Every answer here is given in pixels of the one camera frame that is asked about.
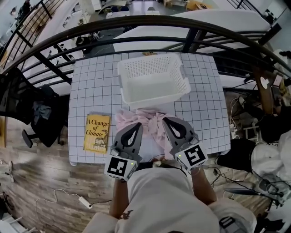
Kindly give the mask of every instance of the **wooden floor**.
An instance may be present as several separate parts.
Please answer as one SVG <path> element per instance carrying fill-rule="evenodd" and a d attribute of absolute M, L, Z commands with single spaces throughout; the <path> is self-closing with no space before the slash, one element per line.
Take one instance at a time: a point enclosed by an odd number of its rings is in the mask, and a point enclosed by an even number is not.
<path fill-rule="evenodd" d="M 27 228 L 36 227 L 46 233 L 80 233 L 96 212 L 108 212 L 109 203 L 94 205 L 89 210 L 83 206 L 77 196 L 68 196 L 57 191 L 58 203 L 51 201 L 55 189 L 64 189 L 69 193 L 84 196 L 89 202 L 107 201 L 112 198 L 112 178 L 105 176 L 104 165 L 78 164 L 73 167 L 69 163 L 67 130 L 62 133 L 65 144 L 54 144 L 46 148 L 41 143 L 29 149 L 21 136 L 23 129 L 31 132 L 29 126 L 22 122 L 8 118 L 7 146 L 0 150 L 0 158 L 14 163 L 15 183 L 10 183 L 7 177 L 2 177 L 1 191 L 9 195 L 14 205 L 12 214 L 15 218 L 22 216 L 21 224 Z M 221 168 L 227 177 L 232 178 L 232 169 Z M 213 168 L 206 170 L 210 182 L 215 179 Z M 233 179 L 244 179 L 245 172 L 234 171 Z M 255 180 L 249 174 L 246 180 Z M 219 178 L 215 182 L 215 191 L 219 197 L 223 195 L 226 180 Z M 234 195 L 233 198 L 252 210 L 255 215 L 262 213 L 269 204 L 269 200 L 262 197 Z"/>

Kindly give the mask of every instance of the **chair backrest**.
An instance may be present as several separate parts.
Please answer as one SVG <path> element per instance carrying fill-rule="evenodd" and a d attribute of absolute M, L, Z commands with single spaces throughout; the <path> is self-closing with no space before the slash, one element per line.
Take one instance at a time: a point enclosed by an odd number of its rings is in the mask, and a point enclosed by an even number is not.
<path fill-rule="evenodd" d="M 111 11 L 112 12 L 118 12 L 119 10 L 118 10 L 117 6 L 113 6 L 113 7 L 111 7 Z"/>
<path fill-rule="evenodd" d="M 42 91 L 31 85 L 18 68 L 0 75 L 0 115 L 29 124 L 33 119 L 33 102 L 44 99 Z"/>
<path fill-rule="evenodd" d="M 127 6 L 123 6 L 123 7 L 121 8 L 121 11 L 129 11 L 129 9 L 128 9 Z"/>

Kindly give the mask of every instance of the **white marker cube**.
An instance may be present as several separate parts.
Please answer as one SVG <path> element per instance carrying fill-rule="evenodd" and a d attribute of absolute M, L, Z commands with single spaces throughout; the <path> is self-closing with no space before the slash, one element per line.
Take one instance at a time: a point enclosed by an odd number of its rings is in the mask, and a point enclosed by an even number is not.
<path fill-rule="evenodd" d="M 208 156 L 204 150 L 203 143 L 199 142 L 175 154 L 175 159 L 189 172 L 203 165 L 208 160 Z"/>
<path fill-rule="evenodd" d="M 128 181 L 137 169 L 137 161 L 108 155 L 105 163 L 104 174 L 116 179 Z"/>

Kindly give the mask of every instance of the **black office chair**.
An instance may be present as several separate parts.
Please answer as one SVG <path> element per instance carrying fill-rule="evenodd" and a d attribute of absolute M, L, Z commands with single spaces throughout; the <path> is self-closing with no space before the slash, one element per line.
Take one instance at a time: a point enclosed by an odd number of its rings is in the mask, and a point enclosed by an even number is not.
<path fill-rule="evenodd" d="M 129 11 L 129 9 L 128 9 L 128 7 L 125 5 L 125 6 L 123 6 L 123 7 L 121 8 L 120 11 Z"/>
<path fill-rule="evenodd" d="M 68 112 L 69 96 L 60 97 L 47 85 L 34 87 L 18 68 L 0 75 L 0 115 L 30 124 L 35 134 L 22 132 L 29 148 L 33 138 L 38 137 L 47 147 L 60 138 L 63 126 L 68 126 Z"/>
<path fill-rule="evenodd" d="M 111 7 L 111 11 L 112 12 L 118 12 L 119 10 L 118 10 L 117 6 L 113 6 L 113 7 Z"/>

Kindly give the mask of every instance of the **forearm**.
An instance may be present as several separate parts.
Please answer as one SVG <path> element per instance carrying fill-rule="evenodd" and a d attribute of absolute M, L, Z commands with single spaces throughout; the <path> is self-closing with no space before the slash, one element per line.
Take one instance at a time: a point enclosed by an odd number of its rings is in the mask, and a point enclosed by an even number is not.
<path fill-rule="evenodd" d="M 217 200 L 216 194 L 209 184 L 203 168 L 191 172 L 194 194 L 204 204 L 209 205 Z"/>
<path fill-rule="evenodd" d="M 129 204 L 127 182 L 115 180 L 109 215 L 119 219 Z"/>

